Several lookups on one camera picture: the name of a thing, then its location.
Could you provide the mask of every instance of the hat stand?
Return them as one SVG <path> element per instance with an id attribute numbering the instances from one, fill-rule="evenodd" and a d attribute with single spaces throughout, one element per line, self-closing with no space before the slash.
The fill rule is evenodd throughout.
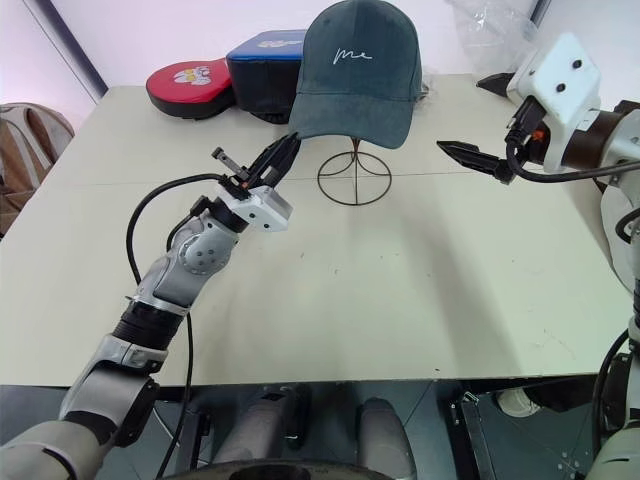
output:
<path id="1" fill-rule="evenodd" d="M 351 143 L 353 145 L 353 150 L 338 153 L 333 157 L 328 158 L 327 160 L 325 160 L 325 162 L 322 165 L 320 165 L 320 168 L 318 169 L 318 174 L 316 176 L 316 179 L 318 181 L 318 187 L 320 188 L 320 191 L 324 194 L 325 197 L 327 197 L 328 199 L 336 203 L 339 203 L 340 205 L 350 205 L 350 206 L 369 205 L 370 203 L 376 202 L 380 200 L 382 197 L 384 197 L 389 191 L 389 189 L 391 188 L 391 180 L 392 180 L 391 170 L 389 170 L 389 167 L 387 166 L 386 163 L 384 163 L 380 158 L 376 157 L 375 155 L 372 155 L 366 152 L 360 152 L 359 138 L 351 137 Z M 331 165 L 334 164 L 336 160 L 340 160 L 342 157 L 347 155 L 351 157 L 351 160 L 349 161 L 346 167 L 336 171 L 332 171 L 330 169 Z M 361 156 L 365 156 L 369 159 L 375 160 L 375 162 L 379 164 L 384 171 L 382 173 L 374 172 L 369 169 L 371 167 L 369 168 L 365 167 L 360 160 Z M 337 196 L 334 196 L 328 193 L 325 187 L 323 187 L 323 182 L 328 182 L 328 181 L 331 181 L 332 179 L 336 180 L 338 178 L 344 178 L 344 176 L 340 176 L 340 174 L 348 171 L 351 167 L 353 167 L 353 179 L 354 179 L 353 196 L 355 197 L 355 201 L 349 201 L 349 199 L 346 199 L 346 198 L 338 198 Z M 362 173 L 359 173 L 360 169 L 363 171 L 362 173 L 366 172 L 369 175 L 363 176 Z M 378 178 L 385 177 L 387 178 L 388 181 L 386 182 L 386 186 L 383 189 L 381 189 L 382 193 L 378 194 L 374 198 L 370 198 L 371 196 L 369 195 L 368 196 L 369 198 L 363 199 L 359 191 L 358 178 L 361 178 L 361 179 L 371 178 L 371 176 L 378 177 Z"/>

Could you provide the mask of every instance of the robotic arm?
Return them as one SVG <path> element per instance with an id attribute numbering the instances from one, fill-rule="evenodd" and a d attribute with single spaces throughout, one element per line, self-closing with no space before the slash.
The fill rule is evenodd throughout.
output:
<path id="1" fill-rule="evenodd" d="M 625 423 L 596 457 L 588 480 L 638 478 L 640 470 L 640 103 L 622 101 L 613 112 L 599 110 L 600 73 L 577 39 L 562 35 L 549 49 L 534 53 L 518 69 L 507 87 L 520 105 L 505 138 L 506 160 L 480 152 L 475 145 L 440 141 L 454 160 L 504 184 L 516 176 L 539 183 L 598 178 L 629 198 L 634 211 L 621 219 L 617 233 L 631 245 L 636 278 L 634 316 L 629 321 L 632 351 L 626 389 Z M 525 170 L 533 162 L 547 174 Z M 560 173 L 566 167 L 577 171 Z M 625 232 L 631 225 L 631 234 Z M 621 336 L 616 347 L 625 340 Z M 604 383 L 610 351 L 596 381 Z M 596 410 L 594 419 L 600 422 Z M 600 438 L 594 439 L 596 451 Z"/>
<path id="2" fill-rule="evenodd" d="M 250 168 L 222 149 L 213 156 L 234 176 L 222 176 L 214 201 L 201 197 L 177 229 L 169 251 L 144 276 L 113 333 L 106 335 L 63 400 L 59 419 L 34 426 L 0 449 L 2 479 L 92 479 L 114 446 L 135 442 L 149 418 L 167 348 L 205 283 L 228 263 L 248 226 L 286 230 L 291 206 L 274 187 L 300 148 L 289 135 Z"/>

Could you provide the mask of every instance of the table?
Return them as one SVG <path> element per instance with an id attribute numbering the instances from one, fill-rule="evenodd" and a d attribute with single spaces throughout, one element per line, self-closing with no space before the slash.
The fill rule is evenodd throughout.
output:
<path id="1" fill-rule="evenodd" d="M 366 207 L 334 204 L 315 183 L 348 140 L 303 142 L 278 188 L 294 207 L 289 230 L 245 231 L 193 308 L 194 384 L 597 370 L 631 313 L 608 265 L 597 189 L 505 187 L 462 169 L 435 141 L 499 154 L 513 106 L 467 76 L 436 77 L 428 102 L 402 148 L 363 145 L 394 173 L 389 194 Z M 142 87 L 111 89 L 0 242 L 0 384 L 69 385 L 112 331 L 135 289 L 124 233 L 146 192 L 222 172 L 210 157 L 218 145 L 248 164 L 284 133 L 237 110 L 173 119 Z M 214 184 L 148 207 L 134 240 L 142 271 L 201 194 Z M 157 380 L 180 385 L 185 368 L 181 328 Z"/>

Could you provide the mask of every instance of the wire hat stand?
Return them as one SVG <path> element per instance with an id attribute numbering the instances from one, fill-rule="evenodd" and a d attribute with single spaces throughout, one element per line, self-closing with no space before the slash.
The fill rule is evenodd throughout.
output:
<path id="1" fill-rule="evenodd" d="M 370 153 L 359 151 L 359 147 L 360 147 L 359 138 L 351 137 L 351 144 L 353 145 L 353 150 L 338 153 L 333 157 L 328 158 L 327 160 L 324 161 L 322 165 L 320 165 L 320 168 L 318 169 L 318 174 L 316 176 L 316 179 L 318 181 L 318 187 L 320 188 L 320 191 L 323 193 L 325 197 L 327 197 L 328 199 L 336 203 L 339 203 L 340 205 L 349 205 L 349 206 L 369 205 L 371 203 L 377 202 L 387 194 L 387 192 L 391 188 L 391 180 L 393 176 L 391 175 L 391 170 L 389 170 L 389 167 L 387 166 L 387 164 L 384 163 L 379 157 L 376 157 L 375 155 L 372 155 Z M 350 161 L 347 164 L 347 166 L 339 170 L 332 171 L 331 166 L 334 165 L 335 163 L 338 163 L 340 160 L 343 159 L 343 157 L 346 157 L 346 156 L 350 157 Z M 360 157 L 367 157 L 368 160 L 374 161 L 374 163 L 382 167 L 383 172 L 375 172 L 371 170 L 370 165 L 369 165 L 369 168 L 365 167 L 362 164 Z M 349 198 L 354 198 L 354 201 L 350 201 L 349 198 L 344 198 L 344 197 L 340 198 L 338 195 L 329 193 L 325 188 L 328 185 L 327 182 L 330 182 L 332 179 L 333 180 L 336 180 L 338 178 L 344 179 L 345 177 L 340 176 L 340 174 L 348 171 L 351 168 L 353 168 L 354 184 L 353 184 L 353 197 L 349 196 Z M 371 194 L 368 194 L 363 199 L 363 195 L 360 192 L 360 186 L 358 184 L 359 178 L 360 179 L 384 178 L 386 179 L 386 182 L 379 189 L 381 193 L 379 194 L 374 193 L 373 195 L 375 196 L 373 198 L 371 198 Z"/>

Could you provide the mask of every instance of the dark green baseball cap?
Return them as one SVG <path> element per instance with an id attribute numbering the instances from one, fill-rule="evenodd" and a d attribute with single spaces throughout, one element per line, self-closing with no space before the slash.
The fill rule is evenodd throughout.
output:
<path id="1" fill-rule="evenodd" d="M 336 3 L 305 35 L 289 129 L 300 138 L 346 135 L 398 148 L 421 85 L 409 17 L 381 0 Z"/>

